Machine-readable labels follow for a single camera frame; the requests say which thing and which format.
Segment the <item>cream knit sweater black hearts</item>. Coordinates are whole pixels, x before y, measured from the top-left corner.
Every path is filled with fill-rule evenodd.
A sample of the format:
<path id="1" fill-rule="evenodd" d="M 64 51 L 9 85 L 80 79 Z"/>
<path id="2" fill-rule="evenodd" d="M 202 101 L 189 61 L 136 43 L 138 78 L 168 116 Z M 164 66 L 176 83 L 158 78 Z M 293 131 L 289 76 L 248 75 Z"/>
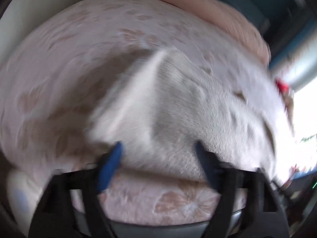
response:
<path id="1" fill-rule="evenodd" d="M 204 180 L 194 146 L 238 169 L 276 173 L 276 146 L 264 115 L 172 47 L 142 49 L 88 119 L 93 145 L 125 147 L 123 166 Z"/>

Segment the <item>grey window curtain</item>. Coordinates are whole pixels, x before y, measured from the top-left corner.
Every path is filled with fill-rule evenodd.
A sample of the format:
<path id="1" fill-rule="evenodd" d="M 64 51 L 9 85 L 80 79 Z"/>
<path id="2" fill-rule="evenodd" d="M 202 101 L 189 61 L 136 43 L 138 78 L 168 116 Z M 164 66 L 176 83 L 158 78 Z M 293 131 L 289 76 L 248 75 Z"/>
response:
<path id="1" fill-rule="evenodd" d="M 316 20 L 311 20 L 269 64 L 270 78 L 299 91 L 316 78 Z"/>

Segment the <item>red cloth on sill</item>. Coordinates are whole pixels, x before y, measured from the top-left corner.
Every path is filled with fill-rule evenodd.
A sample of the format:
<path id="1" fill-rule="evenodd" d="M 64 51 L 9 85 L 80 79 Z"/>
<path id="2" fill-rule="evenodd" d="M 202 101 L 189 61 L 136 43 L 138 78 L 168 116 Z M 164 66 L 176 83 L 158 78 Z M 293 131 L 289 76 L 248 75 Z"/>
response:
<path id="1" fill-rule="evenodd" d="M 290 86 L 281 79 L 275 79 L 275 84 L 280 94 L 288 95 L 290 93 Z"/>

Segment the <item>peach duvet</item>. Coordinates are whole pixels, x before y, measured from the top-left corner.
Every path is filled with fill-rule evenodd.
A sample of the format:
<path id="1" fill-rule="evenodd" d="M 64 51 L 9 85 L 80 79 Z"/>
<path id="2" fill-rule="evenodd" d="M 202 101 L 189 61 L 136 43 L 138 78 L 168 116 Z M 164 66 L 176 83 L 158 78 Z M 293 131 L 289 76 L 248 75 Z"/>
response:
<path id="1" fill-rule="evenodd" d="M 186 12 L 216 25 L 264 65 L 271 60 L 269 45 L 264 41 L 258 29 L 242 13 L 219 0 L 160 0 L 174 5 Z"/>

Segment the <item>pink floral bedspread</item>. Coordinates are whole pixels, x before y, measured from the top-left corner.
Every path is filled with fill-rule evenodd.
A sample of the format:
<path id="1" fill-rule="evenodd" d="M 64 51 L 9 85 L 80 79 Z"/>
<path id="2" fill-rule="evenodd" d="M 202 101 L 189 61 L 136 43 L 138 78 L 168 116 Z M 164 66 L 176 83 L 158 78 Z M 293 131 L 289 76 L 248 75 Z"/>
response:
<path id="1" fill-rule="evenodd" d="M 1 70 L 5 157 L 43 189 L 56 169 L 75 171 L 111 145 L 93 145 L 88 119 L 142 49 L 172 47 L 264 115 L 285 183 L 295 160 L 286 113 L 266 65 L 228 33 L 159 0 L 84 0 L 34 30 Z M 207 220 L 218 201 L 203 181 L 123 166 L 102 197 L 113 220 L 180 225 Z"/>

